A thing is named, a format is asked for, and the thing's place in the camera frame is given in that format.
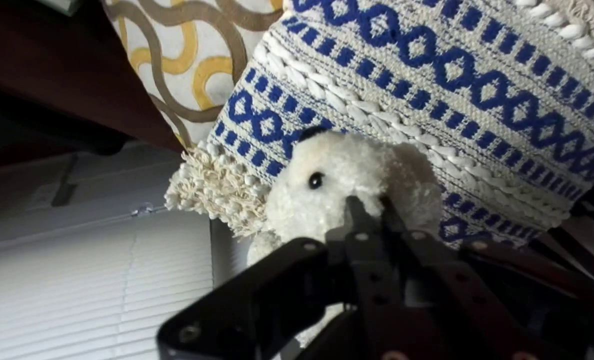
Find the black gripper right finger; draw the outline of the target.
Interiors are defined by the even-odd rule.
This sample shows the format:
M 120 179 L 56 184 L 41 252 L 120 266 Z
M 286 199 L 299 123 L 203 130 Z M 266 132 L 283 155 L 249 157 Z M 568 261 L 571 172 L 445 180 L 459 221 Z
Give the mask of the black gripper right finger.
M 458 360 L 594 360 L 594 281 L 507 246 L 476 240 L 458 251 L 409 233 L 382 213 L 405 274 L 428 283 Z

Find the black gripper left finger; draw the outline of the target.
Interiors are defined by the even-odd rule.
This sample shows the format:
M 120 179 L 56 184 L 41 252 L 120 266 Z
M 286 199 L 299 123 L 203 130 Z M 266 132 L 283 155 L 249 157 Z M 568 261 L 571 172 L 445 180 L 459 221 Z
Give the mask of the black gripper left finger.
M 298 332 L 341 313 L 294 360 L 385 360 L 400 352 L 383 226 L 347 202 L 327 242 L 295 239 L 168 319 L 160 360 L 272 360 Z

